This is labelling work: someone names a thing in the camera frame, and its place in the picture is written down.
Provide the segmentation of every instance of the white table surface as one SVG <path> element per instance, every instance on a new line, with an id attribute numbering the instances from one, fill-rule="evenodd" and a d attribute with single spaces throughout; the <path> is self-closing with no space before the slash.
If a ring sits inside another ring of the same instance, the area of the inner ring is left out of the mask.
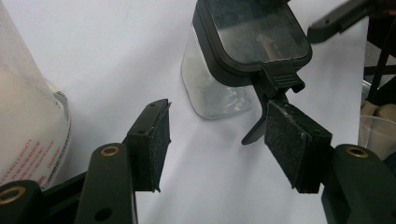
<path id="1" fill-rule="evenodd" d="M 292 0 L 303 29 L 341 0 Z M 172 144 L 162 193 L 136 193 L 148 223 L 326 223 L 319 195 L 301 195 L 262 140 L 240 141 L 259 106 L 228 119 L 192 110 L 180 75 L 195 1 L 4 0 L 41 72 L 66 94 L 72 145 L 62 182 L 86 171 L 99 146 L 120 142 L 145 105 L 168 98 Z M 299 71 L 306 88 L 290 93 L 333 134 L 332 145 L 356 144 L 367 21 L 313 46 Z"/>

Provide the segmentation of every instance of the clear plastic cup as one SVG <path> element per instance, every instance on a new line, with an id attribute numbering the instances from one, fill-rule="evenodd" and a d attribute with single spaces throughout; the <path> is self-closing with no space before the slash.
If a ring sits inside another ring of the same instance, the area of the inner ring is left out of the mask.
<path id="1" fill-rule="evenodd" d="M 373 151 L 381 161 L 396 152 L 396 123 L 374 116 L 361 116 L 359 146 Z"/>

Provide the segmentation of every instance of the screw hole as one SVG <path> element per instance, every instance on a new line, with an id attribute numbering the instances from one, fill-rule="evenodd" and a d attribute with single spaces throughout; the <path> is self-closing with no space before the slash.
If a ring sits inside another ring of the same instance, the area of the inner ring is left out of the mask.
<path id="1" fill-rule="evenodd" d="M 352 156 L 359 157 L 359 158 L 366 158 L 369 156 L 369 154 L 367 154 L 367 152 L 365 152 L 359 148 L 348 148 L 346 150 L 346 152 Z"/>
<path id="2" fill-rule="evenodd" d="M 114 156 L 120 152 L 119 147 L 106 147 L 100 152 L 102 156 Z"/>
<path id="3" fill-rule="evenodd" d="M 26 188 L 17 186 L 0 192 L 0 204 L 14 202 L 15 200 L 19 199 L 25 191 Z"/>
<path id="4" fill-rule="evenodd" d="M 103 208 L 96 212 L 95 220 L 96 221 L 105 221 L 111 217 L 111 209 L 110 208 Z"/>

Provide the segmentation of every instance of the brass screw insert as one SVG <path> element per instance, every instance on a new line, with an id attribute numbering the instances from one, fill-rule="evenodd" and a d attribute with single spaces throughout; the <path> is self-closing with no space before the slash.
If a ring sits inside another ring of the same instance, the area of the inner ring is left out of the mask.
<path id="1" fill-rule="evenodd" d="M 105 147 L 104 149 L 102 149 L 100 154 L 102 154 L 102 156 L 114 156 L 119 152 L 120 152 L 119 147 Z"/>
<path id="2" fill-rule="evenodd" d="M 15 200 L 19 199 L 25 191 L 26 188 L 15 186 L 0 192 L 0 205 L 14 202 Z"/>
<path id="3" fill-rule="evenodd" d="M 367 152 L 365 152 L 357 147 L 348 147 L 346 149 L 346 152 L 354 157 L 359 157 L 359 158 L 366 158 L 369 156 L 369 154 Z"/>

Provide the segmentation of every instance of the black plastic bracket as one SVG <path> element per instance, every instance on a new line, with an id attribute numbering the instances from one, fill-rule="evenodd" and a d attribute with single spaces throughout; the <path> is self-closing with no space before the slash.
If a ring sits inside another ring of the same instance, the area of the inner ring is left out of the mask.
<path id="1" fill-rule="evenodd" d="M 298 92 L 305 87 L 304 82 L 297 76 L 292 63 L 269 63 L 265 65 L 258 76 L 252 79 L 252 83 L 262 106 L 262 116 L 242 139 L 244 146 L 254 143 L 264 136 L 267 104 L 270 99 L 287 102 L 285 93 L 288 89 Z"/>
<path id="2" fill-rule="evenodd" d="M 169 106 L 167 99 L 147 105 L 122 144 L 92 153 L 87 173 L 44 192 L 32 180 L 0 186 L 0 223 L 137 223 L 134 192 L 159 190 Z"/>
<path id="3" fill-rule="evenodd" d="M 374 152 L 338 146 L 323 184 L 328 223 L 396 223 L 396 179 Z"/>
<path id="4" fill-rule="evenodd" d="M 312 44 L 324 42 L 337 33 L 343 33 L 366 16 L 383 15 L 387 9 L 395 8 L 394 0 L 349 0 L 314 22 L 308 28 L 308 40 Z"/>

